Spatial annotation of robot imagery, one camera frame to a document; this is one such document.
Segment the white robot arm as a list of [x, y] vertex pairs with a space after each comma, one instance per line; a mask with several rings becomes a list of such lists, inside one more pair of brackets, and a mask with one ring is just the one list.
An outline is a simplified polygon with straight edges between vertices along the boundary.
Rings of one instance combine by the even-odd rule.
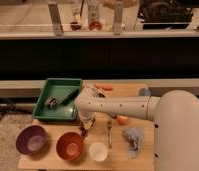
[[199, 171], [199, 98], [184, 90], [160, 97], [102, 98], [85, 87], [75, 100], [79, 118], [96, 112], [149, 120], [154, 123], [154, 171]]

